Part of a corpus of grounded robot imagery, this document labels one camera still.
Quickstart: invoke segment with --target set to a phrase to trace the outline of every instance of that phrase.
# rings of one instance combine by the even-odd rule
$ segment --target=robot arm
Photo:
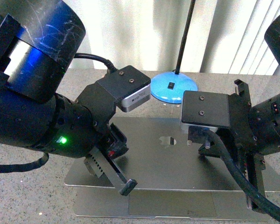
[[[266,31],[265,40],[280,65],[280,16]],[[189,143],[203,144],[200,155],[225,162],[252,210],[280,222],[280,208],[265,199],[261,173],[266,168],[264,156],[280,152],[280,94],[252,106],[248,84],[234,83],[232,95],[186,91],[182,126],[189,131]]]
[[[118,190],[127,195],[137,182],[113,161],[128,148],[109,120],[117,106],[128,112],[150,99],[150,78],[127,66],[88,85],[75,101],[56,93],[84,35],[63,1],[0,0],[0,143],[72,158],[98,149],[108,161],[105,173],[120,176]]]

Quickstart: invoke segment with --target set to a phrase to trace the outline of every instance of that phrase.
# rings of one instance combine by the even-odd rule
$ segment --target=silver laptop
[[[116,162],[127,178],[138,182],[121,196],[105,175],[97,178],[75,160],[65,178],[79,187],[74,212],[86,217],[191,218],[266,221],[268,215],[247,208],[246,197],[224,163],[201,157],[201,145],[187,145],[179,119],[112,119],[126,135],[129,151]],[[280,177],[263,171],[267,192],[280,192]]]

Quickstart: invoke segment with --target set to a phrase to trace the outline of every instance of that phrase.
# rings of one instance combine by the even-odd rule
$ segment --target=gray countertop
[[[159,72],[146,71],[146,75],[153,77]],[[74,70],[70,69],[64,76],[58,88],[58,93],[75,99],[84,87],[92,84],[105,74],[104,70]],[[250,86],[252,105],[262,102],[280,93],[280,76],[245,76],[186,73],[196,81],[199,91],[209,91],[232,94],[234,80],[241,79]],[[130,113],[123,113],[119,109],[115,116],[128,117],[164,117],[179,118],[181,108],[176,105],[164,103],[152,97],[144,105]],[[22,148],[0,144],[0,164],[13,164],[31,162],[42,153]],[[109,219],[84,218],[73,214],[73,204],[77,189],[66,187],[64,178],[74,159],[51,155],[48,163],[41,169],[27,173],[0,174],[0,224],[26,224],[26,223],[70,223],[70,224],[166,224],[166,223],[228,223],[248,224],[251,222],[232,221],[194,221],[194,220],[144,220],[144,219]],[[266,156],[266,161],[280,175],[280,153]],[[268,198],[280,205],[280,193]]]

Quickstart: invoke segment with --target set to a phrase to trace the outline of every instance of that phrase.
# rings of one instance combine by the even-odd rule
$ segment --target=black cable
[[[221,159],[224,161],[227,169],[229,170],[230,174],[237,182],[239,187],[245,192],[248,197],[250,197],[254,201],[255,204],[258,205],[260,209],[280,222],[280,207],[262,196],[259,191],[243,176],[242,172],[233,162],[226,146],[224,145],[220,137],[212,131],[205,132],[210,137],[210,140],[212,140],[216,144],[216,147],[221,154]]]
[[[118,71],[118,69],[113,65],[113,63],[110,60],[97,56],[97,55],[86,54],[86,53],[76,53],[74,58],[85,58],[85,59],[99,61],[99,62],[104,63],[104,65],[108,68],[110,73]]]
[[[192,0],[191,4],[190,4],[190,9],[189,9],[187,21],[186,21],[186,27],[185,27],[185,30],[184,30],[183,36],[182,36],[181,47],[179,49],[179,54],[178,54],[178,59],[177,59],[177,64],[176,64],[176,69],[175,69],[175,74],[176,75],[179,74],[179,71],[181,69],[182,56],[183,56],[183,52],[185,51],[185,46],[186,46],[188,31],[189,31],[189,27],[190,27],[193,11],[194,11],[194,6],[195,6],[195,0]]]
[[[13,165],[0,165],[0,174],[12,173],[12,172],[27,172],[33,169],[38,169],[45,165],[49,160],[49,154],[44,153],[42,158],[37,161],[26,164],[13,164]]]

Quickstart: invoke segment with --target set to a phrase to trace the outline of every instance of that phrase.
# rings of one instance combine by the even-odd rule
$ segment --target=screw
[[[205,149],[210,149],[210,142],[206,141],[204,144]]]

